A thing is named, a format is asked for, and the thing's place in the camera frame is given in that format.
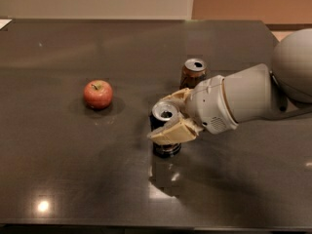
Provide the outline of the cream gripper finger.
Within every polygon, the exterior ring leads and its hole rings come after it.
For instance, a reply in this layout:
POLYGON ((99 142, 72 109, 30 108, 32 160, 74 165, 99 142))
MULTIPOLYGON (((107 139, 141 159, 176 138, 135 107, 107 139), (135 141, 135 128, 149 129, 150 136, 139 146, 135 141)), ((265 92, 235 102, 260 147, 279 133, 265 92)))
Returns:
POLYGON ((147 137, 158 145, 170 145, 194 140, 203 130, 204 128, 194 120, 178 113, 164 126, 150 132, 147 137))
POLYGON ((183 109, 186 105, 187 98, 191 95, 192 89, 184 88, 170 95, 161 98, 161 101, 166 101, 174 104, 179 109, 183 109))

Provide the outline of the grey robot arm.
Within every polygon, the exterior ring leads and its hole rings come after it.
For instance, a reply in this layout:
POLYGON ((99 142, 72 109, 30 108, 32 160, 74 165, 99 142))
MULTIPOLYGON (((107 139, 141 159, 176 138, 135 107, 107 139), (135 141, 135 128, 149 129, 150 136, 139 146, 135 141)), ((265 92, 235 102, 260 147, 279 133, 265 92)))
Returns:
POLYGON ((257 120, 280 120, 307 113, 312 104, 312 30, 298 30, 274 48, 270 65, 257 64, 228 76, 200 82, 161 98, 152 112, 171 117, 148 138, 158 145, 214 135, 257 120))

